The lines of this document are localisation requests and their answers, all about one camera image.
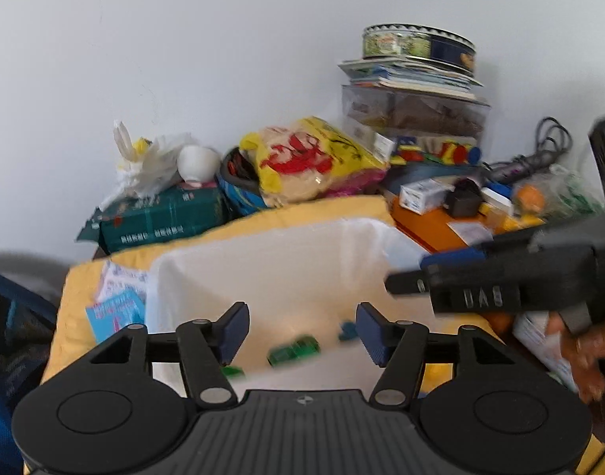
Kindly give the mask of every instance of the book stack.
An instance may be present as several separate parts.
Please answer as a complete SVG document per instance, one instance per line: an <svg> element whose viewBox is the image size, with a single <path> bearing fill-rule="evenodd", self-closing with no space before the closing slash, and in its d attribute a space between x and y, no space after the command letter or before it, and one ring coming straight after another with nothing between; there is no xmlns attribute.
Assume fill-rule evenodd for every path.
<svg viewBox="0 0 605 475"><path fill-rule="evenodd" d="M440 64L393 56L344 61L339 67L355 86L388 87L477 100L474 88L482 86L479 81L452 66Z"/></svg>

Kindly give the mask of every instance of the yellow plastic package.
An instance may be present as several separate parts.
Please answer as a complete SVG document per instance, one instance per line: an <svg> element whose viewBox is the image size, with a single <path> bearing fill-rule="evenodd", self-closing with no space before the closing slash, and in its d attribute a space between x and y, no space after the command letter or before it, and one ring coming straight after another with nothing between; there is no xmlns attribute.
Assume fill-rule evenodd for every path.
<svg viewBox="0 0 605 475"><path fill-rule="evenodd" d="M286 128L251 132L239 147L253 160L270 206L355 194L380 181L387 170L348 136L313 116Z"/></svg>

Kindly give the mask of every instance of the white small box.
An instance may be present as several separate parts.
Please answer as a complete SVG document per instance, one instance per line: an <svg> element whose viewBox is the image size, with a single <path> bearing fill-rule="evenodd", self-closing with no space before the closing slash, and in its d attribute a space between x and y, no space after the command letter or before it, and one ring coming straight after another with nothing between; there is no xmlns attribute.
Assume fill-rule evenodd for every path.
<svg viewBox="0 0 605 475"><path fill-rule="evenodd" d="M441 184L433 179L404 184L399 192L399 205L417 214L425 214L442 206L446 193L452 189L451 185Z"/></svg>

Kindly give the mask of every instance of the human hand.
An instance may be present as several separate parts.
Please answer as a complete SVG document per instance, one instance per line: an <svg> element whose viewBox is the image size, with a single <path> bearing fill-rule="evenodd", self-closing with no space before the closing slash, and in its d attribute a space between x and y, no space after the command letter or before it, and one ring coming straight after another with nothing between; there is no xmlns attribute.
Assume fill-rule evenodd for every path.
<svg viewBox="0 0 605 475"><path fill-rule="evenodd" d="M580 398L586 403L601 400L605 393L605 378L597 361L605 359L605 322L591 327L577 338L568 332L561 317L551 313L546 334L561 333L561 354L571 364L573 379Z"/></svg>

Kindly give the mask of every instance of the silver screw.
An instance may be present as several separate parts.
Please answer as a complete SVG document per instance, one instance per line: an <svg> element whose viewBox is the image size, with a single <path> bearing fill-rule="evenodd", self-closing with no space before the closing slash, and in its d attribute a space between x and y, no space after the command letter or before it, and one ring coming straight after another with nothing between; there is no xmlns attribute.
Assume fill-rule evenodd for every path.
<svg viewBox="0 0 605 475"><path fill-rule="evenodd" d="M375 400L382 405L401 405L406 401L406 395L398 389L382 389L375 395Z"/></svg>
<svg viewBox="0 0 605 475"><path fill-rule="evenodd" d="M224 403L232 396L226 388L208 388L199 393L199 398L206 403Z"/></svg>

